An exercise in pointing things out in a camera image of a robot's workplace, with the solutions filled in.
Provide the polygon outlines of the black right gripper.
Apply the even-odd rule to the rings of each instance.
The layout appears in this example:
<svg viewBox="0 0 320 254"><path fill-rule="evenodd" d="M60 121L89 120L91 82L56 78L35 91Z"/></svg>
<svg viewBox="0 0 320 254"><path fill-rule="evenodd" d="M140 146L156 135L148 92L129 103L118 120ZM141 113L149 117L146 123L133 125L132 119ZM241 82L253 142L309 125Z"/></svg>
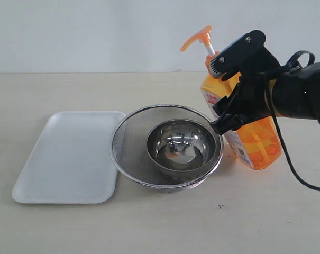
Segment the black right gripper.
<svg viewBox="0 0 320 254"><path fill-rule="evenodd" d="M230 95L213 106L218 119L211 126L217 134L236 131L268 116L265 88L259 75L280 67L280 63L264 46L265 41L266 35L262 31L252 30L211 59L224 58L222 81L240 74L239 82Z"/></svg>

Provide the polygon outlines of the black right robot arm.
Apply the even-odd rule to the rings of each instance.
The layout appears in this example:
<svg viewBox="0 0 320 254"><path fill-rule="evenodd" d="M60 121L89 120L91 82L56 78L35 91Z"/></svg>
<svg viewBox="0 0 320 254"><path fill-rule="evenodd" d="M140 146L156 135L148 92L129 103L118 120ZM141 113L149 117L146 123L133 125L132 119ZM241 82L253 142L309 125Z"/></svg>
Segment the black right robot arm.
<svg viewBox="0 0 320 254"><path fill-rule="evenodd" d="M213 77L239 80L229 96L221 98L213 110L219 118L212 123L217 134L236 131L267 116L317 120L320 124L320 62L310 53L306 67L297 51L281 65L264 46L260 30L244 34L209 62Z"/></svg>

